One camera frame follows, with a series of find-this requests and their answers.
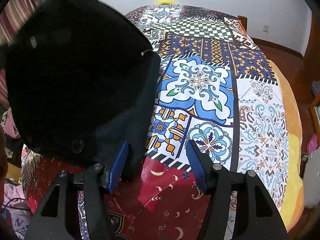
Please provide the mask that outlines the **black pants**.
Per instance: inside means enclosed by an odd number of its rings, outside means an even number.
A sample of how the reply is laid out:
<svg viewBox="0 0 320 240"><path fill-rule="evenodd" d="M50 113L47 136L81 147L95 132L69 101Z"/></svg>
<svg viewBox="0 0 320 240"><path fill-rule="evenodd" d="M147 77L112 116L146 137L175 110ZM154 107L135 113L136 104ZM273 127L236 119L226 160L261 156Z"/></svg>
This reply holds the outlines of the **black pants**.
<svg viewBox="0 0 320 240"><path fill-rule="evenodd" d="M98 0L45 0L1 47L22 141L80 167L105 164L127 142L126 170L139 168L159 65L138 28Z"/></svg>

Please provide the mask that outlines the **pink croc shoe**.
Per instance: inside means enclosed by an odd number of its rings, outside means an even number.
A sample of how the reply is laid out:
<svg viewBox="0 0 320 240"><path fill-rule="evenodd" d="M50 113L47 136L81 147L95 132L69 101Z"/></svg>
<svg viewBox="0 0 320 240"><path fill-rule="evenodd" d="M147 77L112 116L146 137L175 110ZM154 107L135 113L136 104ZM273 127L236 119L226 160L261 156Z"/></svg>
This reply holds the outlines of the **pink croc shoe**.
<svg viewBox="0 0 320 240"><path fill-rule="evenodd" d="M317 148L318 148L317 134L313 134L310 141L307 144L306 152L307 152L307 154L311 154L311 153L315 152L315 150L317 150Z"/></svg>

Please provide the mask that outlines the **patchwork patterned bedsheet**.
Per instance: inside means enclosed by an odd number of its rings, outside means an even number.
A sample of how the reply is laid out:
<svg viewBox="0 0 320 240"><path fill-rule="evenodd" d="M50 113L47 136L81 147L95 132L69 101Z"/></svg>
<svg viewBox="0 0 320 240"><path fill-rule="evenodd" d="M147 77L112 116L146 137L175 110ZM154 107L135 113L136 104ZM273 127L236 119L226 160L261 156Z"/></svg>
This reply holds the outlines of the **patchwork patterned bedsheet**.
<svg viewBox="0 0 320 240"><path fill-rule="evenodd" d="M276 207L287 177L288 137L276 79L268 64L234 62L225 15L186 17L180 5L152 5L130 18L160 58L155 101L139 168L124 166L104 196L116 239L197 239L210 196L196 185L189 140L227 170L253 170ZM80 167L36 153L24 175L34 210L61 170Z"/></svg>

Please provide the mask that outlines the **striped maroon curtain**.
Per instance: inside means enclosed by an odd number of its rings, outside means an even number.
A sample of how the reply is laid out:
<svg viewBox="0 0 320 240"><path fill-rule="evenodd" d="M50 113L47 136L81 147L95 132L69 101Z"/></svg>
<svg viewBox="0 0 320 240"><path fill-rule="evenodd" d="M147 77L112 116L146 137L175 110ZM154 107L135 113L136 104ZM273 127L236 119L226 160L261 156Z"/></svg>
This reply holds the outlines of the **striped maroon curtain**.
<svg viewBox="0 0 320 240"><path fill-rule="evenodd" d="M43 0L9 0L1 11L1 45L10 44Z"/></svg>

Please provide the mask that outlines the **yellow pillow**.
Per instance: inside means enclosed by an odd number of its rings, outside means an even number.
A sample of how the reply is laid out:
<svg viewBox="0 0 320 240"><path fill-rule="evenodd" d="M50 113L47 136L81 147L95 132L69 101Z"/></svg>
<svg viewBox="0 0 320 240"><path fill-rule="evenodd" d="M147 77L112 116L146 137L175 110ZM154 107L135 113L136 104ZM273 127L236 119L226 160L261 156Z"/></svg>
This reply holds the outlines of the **yellow pillow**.
<svg viewBox="0 0 320 240"><path fill-rule="evenodd" d="M176 2L173 0L159 0L156 2L157 5L175 5Z"/></svg>

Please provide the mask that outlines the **white wall socket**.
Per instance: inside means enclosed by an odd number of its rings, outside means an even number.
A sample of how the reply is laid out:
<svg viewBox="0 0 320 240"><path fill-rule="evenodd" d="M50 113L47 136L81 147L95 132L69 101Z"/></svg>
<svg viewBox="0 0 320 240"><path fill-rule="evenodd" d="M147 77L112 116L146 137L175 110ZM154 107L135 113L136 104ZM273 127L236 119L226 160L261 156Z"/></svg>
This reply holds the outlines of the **white wall socket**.
<svg viewBox="0 0 320 240"><path fill-rule="evenodd" d="M264 25L264 26L263 26L263 32L268 33L268 29L269 29L269 27L268 27L267 25Z"/></svg>

